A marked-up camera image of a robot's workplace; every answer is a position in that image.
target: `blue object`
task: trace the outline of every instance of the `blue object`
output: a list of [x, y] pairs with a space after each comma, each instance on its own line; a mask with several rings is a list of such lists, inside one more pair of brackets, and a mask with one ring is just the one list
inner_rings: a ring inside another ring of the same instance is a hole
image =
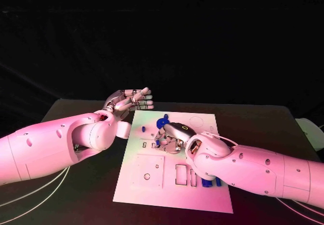
[[222, 186], [222, 182], [220, 179], [216, 177], [216, 186], [220, 187]]
[[169, 123], [170, 123], [169, 119], [160, 118], [160, 119], [157, 120], [157, 128], [161, 129], [163, 126], [164, 126], [166, 124], [169, 124]]
[[209, 187], [213, 186], [212, 181], [210, 181], [210, 180], [205, 180], [203, 178], [202, 178], [202, 184], [203, 184], [203, 187], [205, 187], [205, 188], [209, 188]]

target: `robotic hand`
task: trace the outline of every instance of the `robotic hand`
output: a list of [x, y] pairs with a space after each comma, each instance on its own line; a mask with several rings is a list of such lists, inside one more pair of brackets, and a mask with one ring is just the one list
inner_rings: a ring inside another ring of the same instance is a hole
[[[205, 180], [216, 176], [232, 186], [258, 194], [294, 199], [324, 209], [324, 164], [292, 158], [274, 151], [238, 145], [229, 139], [195, 130], [180, 123], [169, 123], [156, 139], [167, 144], [157, 148], [172, 154], [180, 149], [186, 163]], [[216, 137], [233, 143], [228, 147]]]
[[118, 90], [102, 110], [35, 124], [0, 139], [0, 185], [46, 176], [128, 138], [131, 110], [153, 109], [151, 93]]

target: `black background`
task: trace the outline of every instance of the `black background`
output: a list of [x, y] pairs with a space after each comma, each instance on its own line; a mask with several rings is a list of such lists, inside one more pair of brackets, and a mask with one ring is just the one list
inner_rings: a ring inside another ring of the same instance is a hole
[[0, 134], [55, 100], [284, 105], [324, 124], [323, 1], [2, 4]]

